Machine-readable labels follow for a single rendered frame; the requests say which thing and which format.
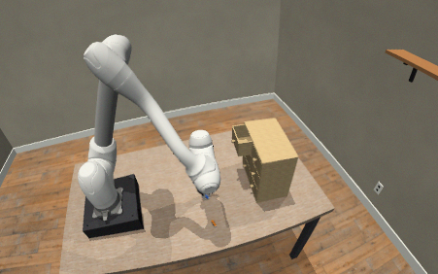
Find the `small wooden chest of drawers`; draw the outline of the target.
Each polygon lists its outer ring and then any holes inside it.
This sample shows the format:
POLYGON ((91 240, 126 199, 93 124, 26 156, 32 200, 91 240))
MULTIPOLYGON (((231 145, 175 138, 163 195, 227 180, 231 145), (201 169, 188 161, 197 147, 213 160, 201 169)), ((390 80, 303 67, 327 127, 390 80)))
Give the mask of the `small wooden chest of drawers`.
POLYGON ((288 195, 298 155, 276 118, 244 121, 262 162, 256 203, 288 195))

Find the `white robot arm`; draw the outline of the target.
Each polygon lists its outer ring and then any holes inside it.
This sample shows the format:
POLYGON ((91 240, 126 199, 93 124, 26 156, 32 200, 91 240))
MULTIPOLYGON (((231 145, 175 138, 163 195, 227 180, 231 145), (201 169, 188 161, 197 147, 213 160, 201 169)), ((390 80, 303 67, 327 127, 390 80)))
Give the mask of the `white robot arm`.
POLYGON ((144 111, 201 193, 211 194, 220 185, 219 166, 210 134, 206 130, 192 132, 189 149, 186 147, 159 105, 128 67, 132 49, 125 38, 109 36, 102 43, 92 43, 84 52, 84 61, 99 79, 99 85, 94 137, 89 143, 88 161, 79 170, 78 181, 94 206, 92 217, 96 220, 104 216, 104 223, 110 216, 123 214, 124 189, 115 188, 114 183, 117 142, 113 133, 119 94, 144 111))

